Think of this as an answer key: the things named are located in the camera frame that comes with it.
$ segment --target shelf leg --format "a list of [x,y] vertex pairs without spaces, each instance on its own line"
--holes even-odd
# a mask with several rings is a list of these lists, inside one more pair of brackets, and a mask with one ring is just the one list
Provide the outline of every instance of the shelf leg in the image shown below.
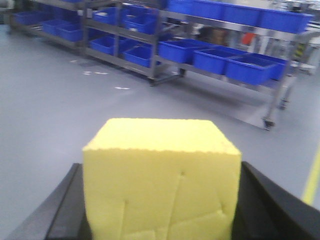
[[280,84],[273,94],[273,99],[272,99],[271,104],[268,108],[267,114],[263,118],[264,129],[266,129],[268,131],[271,130],[271,127],[275,126],[275,124],[276,124],[275,120],[274,120],[274,112],[278,106],[278,103],[280,102],[283,88],[285,86],[284,83],[286,80],[286,76],[291,68],[292,59],[293,59],[294,54],[298,48],[298,45],[299,44],[297,42],[294,43],[294,47],[292,48],[292,50],[290,52],[290,58],[289,58],[290,60],[288,61],[287,65],[286,65],[286,68],[285,68],[284,73],[282,75],[282,78],[280,80]]
[[153,39],[152,42],[152,54],[151,54],[151,69],[150,69],[150,75],[149,79],[152,80],[152,83],[150,83],[150,86],[155,85],[155,78],[156,78],[156,68],[157,68],[157,61],[156,61],[156,55],[158,52],[158,41],[159,41],[159,36],[161,32],[161,25],[162,25],[162,17],[160,13],[157,13],[157,22],[156,22],[156,28],[155,28],[155,38]]
[[[307,50],[307,47],[304,48],[304,52],[301,56],[301,60],[305,59],[307,54],[308,54],[308,51]],[[299,62],[298,66],[294,69],[293,71],[293,75],[296,75],[298,70],[300,69],[302,65],[302,61]],[[284,96],[283,98],[281,99],[281,102],[280,102],[280,105],[279,105],[279,108],[281,110],[285,110],[287,108],[287,104],[290,102],[289,101],[289,98],[290,98],[290,95],[291,95],[291,92],[292,92],[292,89],[293,89],[293,84],[291,84],[289,87],[286,88],[285,92],[284,92]]]

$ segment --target yellow floor line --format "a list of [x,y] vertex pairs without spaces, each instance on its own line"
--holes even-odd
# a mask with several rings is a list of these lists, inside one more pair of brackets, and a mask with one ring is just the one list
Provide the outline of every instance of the yellow floor line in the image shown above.
[[305,185],[302,200],[309,205],[312,205],[315,200],[317,188],[320,180],[320,147],[318,149],[315,160],[311,166],[310,174]]

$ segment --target metal shelf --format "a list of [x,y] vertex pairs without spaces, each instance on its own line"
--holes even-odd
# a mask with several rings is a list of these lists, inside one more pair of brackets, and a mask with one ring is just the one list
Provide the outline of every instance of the metal shelf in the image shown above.
[[40,29],[41,28],[40,25],[22,25],[22,24],[15,23],[14,26],[27,32],[27,33],[49,39],[55,43],[64,45],[64,46],[71,48],[71,49],[77,49],[78,47],[81,46],[81,43],[82,43],[81,41],[77,41],[77,42],[68,41],[68,40],[65,40],[59,36],[55,36],[55,35],[51,35],[49,33],[46,33]]
[[[87,47],[85,49],[85,54],[90,55],[94,58],[109,62],[111,64],[120,66],[122,68],[134,71],[136,73],[142,74],[144,76],[151,76],[152,75],[152,68],[151,67],[145,67],[138,64],[135,64],[133,62],[124,60],[122,58],[119,58],[117,56],[105,54],[103,52],[94,50],[92,48]],[[155,74],[158,75],[161,72],[163,72],[168,66],[165,64],[159,65],[156,67]]]
[[97,29],[110,34],[119,35],[121,37],[137,40],[139,42],[143,42],[146,44],[154,44],[155,41],[157,40],[157,37],[155,35],[146,34],[146,33],[137,32],[137,31],[131,31],[123,27],[94,21],[92,19],[88,19],[86,21],[86,26],[89,28]]
[[244,33],[254,33],[257,35],[267,36],[274,39],[288,40],[288,41],[295,41],[297,39],[296,34],[289,33],[289,32],[282,32],[282,31],[276,31],[276,30],[271,30],[266,28],[255,27],[255,26],[242,25],[238,23],[209,19],[209,18],[204,18],[199,16],[185,15],[177,12],[161,10],[160,15],[162,17],[179,19],[181,21],[186,21],[190,23],[204,24],[208,26],[214,26],[214,27],[223,28],[223,29],[230,29],[230,30],[244,32]]
[[165,64],[169,64],[171,66],[178,67],[179,69],[184,69],[184,70],[187,70],[187,71],[191,71],[191,72],[194,72],[194,73],[197,73],[197,74],[201,74],[201,75],[204,75],[204,76],[207,76],[207,77],[219,80],[219,81],[223,81],[223,82],[226,82],[226,83],[229,83],[229,84],[237,85],[237,86],[240,86],[242,88],[250,89],[250,90],[253,90],[253,91],[256,91],[256,92],[259,92],[259,93],[263,93],[263,94],[268,94],[268,95],[272,95],[274,93],[275,89],[280,84],[279,81],[270,79],[270,80],[266,81],[265,83],[263,83],[262,85],[251,85],[251,84],[244,83],[242,81],[238,81],[238,80],[235,80],[235,79],[228,78],[228,77],[226,77],[224,75],[219,75],[219,74],[215,74],[215,73],[212,73],[212,72],[208,72],[208,71],[196,68],[196,67],[194,67],[193,65],[190,65],[190,64],[178,63],[178,62],[170,61],[170,60],[164,59],[164,58],[162,58],[162,57],[160,57],[158,55],[155,56],[155,60],[159,61],[161,63],[165,63]]
[[161,9],[160,0],[115,0],[115,2],[135,4],[140,6],[149,6],[149,7]]
[[71,10],[71,11],[77,11],[79,9],[82,9],[84,6],[83,2],[66,2],[62,0],[31,0],[31,1],[40,3],[40,4],[51,5],[58,8]]
[[114,3],[117,3],[117,1],[116,0],[91,0],[86,2],[88,8],[104,7]]

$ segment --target metal shelving rack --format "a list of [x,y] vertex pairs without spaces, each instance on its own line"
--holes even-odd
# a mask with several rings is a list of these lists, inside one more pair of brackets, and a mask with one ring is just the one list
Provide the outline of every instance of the metal shelving rack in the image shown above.
[[[50,5],[50,6],[70,10],[70,11],[83,10],[83,8],[84,8],[84,5],[82,2],[72,3],[72,2],[62,1],[62,0],[32,0],[32,2],[39,3],[39,4],[46,4],[46,5]],[[63,46],[68,47],[70,49],[79,50],[83,44],[82,41],[76,41],[76,42],[68,41],[62,37],[46,33],[44,31],[42,31],[42,26],[40,24],[23,25],[23,24],[19,24],[17,22],[14,22],[13,25],[18,30],[22,30],[22,31],[27,32],[29,34],[48,39],[54,43],[63,45]]]
[[[120,9],[122,7],[122,3],[149,5],[150,1],[148,0],[112,0],[109,3],[116,3],[117,7]],[[160,29],[160,24],[163,18],[171,18],[171,19],[176,19],[183,22],[188,22],[188,23],[198,23],[206,26],[212,26],[212,27],[234,30],[239,32],[254,33],[260,36],[267,36],[273,39],[291,41],[293,42],[293,48],[290,52],[291,57],[289,58],[288,64],[286,66],[285,74],[283,75],[282,79],[279,81],[270,79],[269,81],[265,82],[262,85],[251,85],[238,80],[229,79],[224,75],[216,75],[216,74],[195,68],[193,65],[190,65],[190,64],[185,64],[185,63],[181,64],[181,63],[176,63],[173,61],[163,59],[162,57],[157,55],[158,39],[160,34],[159,29]],[[84,41],[85,54],[107,61],[109,63],[115,64],[118,66],[121,66],[123,68],[132,70],[134,72],[143,74],[149,78],[149,83],[151,86],[155,86],[157,84],[160,84],[169,80],[173,80],[176,78],[184,77],[186,74],[186,71],[191,71],[197,74],[211,77],[218,81],[227,82],[229,84],[237,85],[245,89],[250,89],[259,93],[271,95],[272,96],[271,104],[269,105],[267,112],[265,113],[265,117],[262,118],[263,126],[266,130],[270,130],[275,125],[275,118],[274,118],[275,109],[279,106],[280,109],[284,110],[287,106],[287,103],[289,102],[289,97],[290,97],[293,84],[297,79],[296,77],[297,69],[299,69],[300,67],[299,63],[296,64],[296,67],[294,69],[291,67],[292,58],[298,47],[298,44],[299,43],[308,44],[312,38],[320,36],[320,32],[307,31],[302,34],[293,34],[293,33],[276,31],[276,30],[265,29],[260,27],[242,25],[242,24],[237,24],[232,22],[225,22],[221,20],[208,19],[208,18],[186,15],[186,14],[181,14],[176,12],[170,12],[166,10],[159,11],[156,34],[154,35],[134,32],[119,26],[96,22],[94,20],[87,19],[86,17],[85,17],[84,26],[85,26],[85,29],[94,28],[107,33],[114,34],[116,36],[115,54],[113,56],[104,54],[86,47],[88,44],[88,39],[85,39]],[[152,64],[150,68],[143,67],[119,58],[117,49],[119,49],[120,36],[131,38],[143,43],[151,44],[153,46],[153,53],[152,53],[152,59],[151,59]],[[164,66],[159,67],[157,66],[156,62],[161,62],[164,64]],[[161,78],[161,79],[156,78],[164,69],[166,69],[167,66],[177,67],[178,74]]]
[[[154,80],[156,76],[158,76],[160,73],[163,73],[165,69],[168,67],[167,64],[161,64],[157,65],[155,58],[152,57],[151,59],[151,67],[145,67],[141,66],[138,64],[135,64],[133,62],[127,61],[125,59],[122,59],[119,54],[118,54],[118,49],[119,49],[119,37],[125,37],[129,39],[133,39],[145,44],[150,44],[152,45],[152,56],[156,56],[157,54],[157,45],[159,41],[159,36],[160,34],[170,30],[171,28],[168,27],[166,29],[160,30],[160,26],[162,24],[161,21],[161,16],[159,15],[157,18],[157,25],[156,25],[156,30],[155,34],[146,34],[142,32],[136,32],[132,31],[123,27],[119,26],[119,16],[120,16],[120,10],[123,7],[123,4],[135,4],[135,5],[142,5],[142,6],[150,6],[150,7],[155,7],[159,8],[156,4],[156,2],[152,2],[150,0],[110,0],[110,1],[105,1],[104,3],[102,2],[100,6],[107,6],[110,4],[116,4],[117,6],[117,25],[110,25],[102,22],[98,22],[92,19],[88,18],[88,8],[92,8],[91,3],[87,2],[84,0],[85,4],[85,10],[83,12],[84,15],[84,48],[83,48],[83,53],[85,55],[89,55],[94,58],[98,58],[100,60],[109,62],[111,64],[120,66],[122,68],[131,70],[133,72],[142,74],[144,76],[147,76],[150,80]],[[114,41],[114,55],[109,55],[105,54],[99,51],[96,51],[92,48],[88,47],[88,28],[100,30],[109,34],[113,34],[115,36],[115,41]]]
[[[192,15],[185,15],[181,13],[169,12],[164,10],[160,11],[160,16],[166,17],[166,18],[173,18],[173,19],[177,19],[177,20],[181,20],[189,23],[198,23],[198,24],[204,24],[207,26],[223,28],[228,30],[235,30],[235,31],[240,31],[245,33],[254,33],[257,35],[267,36],[267,37],[279,39],[279,40],[287,40],[294,43],[294,47],[290,52],[290,58],[286,66],[285,74],[283,75],[281,80],[279,81],[269,80],[262,85],[246,84],[238,80],[229,79],[224,75],[216,75],[207,71],[200,70],[189,64],[180,64],[180,63],[168,61],[166,59],[161,58],[158,55],[154,57],[156,61],[167,63],[172,66],[178,67],[179,69],[178,77],[184,77],[186,71],[191,71],[191,72],[195,72],[201,75],[211,77],[216,80],[228,82],[229,84],[237,85],[242,88],[272,95],[271,104],[269,105],[267,112],[265,113],[265,117],[262,118],[263,126],[266,130],[270,130],[275,125],[275,118],[274,118],[275,109],[277,107],[280,107],[280,109],[284,110],[287,106],[287,103],[289,102],[289,97],[290,97],[293,84],[297,79],[296,77],[297,69],[299,69],[301,65],[300,63],[298,63],[295,68],[291,67],[292,58],[298,47],[298,44],[299,43],[308,44],[312,38],[320,36],[320,32],[306,31],[302,34],[293,34],[293,33],[276,31],[276,30],[265,29],[260,27],[242,25],[242,24],[237,24],[232,22],[225,22],[221,20],[208,19],[208,18],[197,17]],[[153,84],[159,84],[162,81],[166,81],[166,79],[155,81]]]

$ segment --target yellow sponge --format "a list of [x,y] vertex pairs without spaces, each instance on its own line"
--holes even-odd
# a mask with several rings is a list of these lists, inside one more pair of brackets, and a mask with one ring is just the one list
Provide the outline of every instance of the yellow sponge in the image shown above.
[[83,148],[94,240],[229,240],[241,153],[206,120],[109,120]]

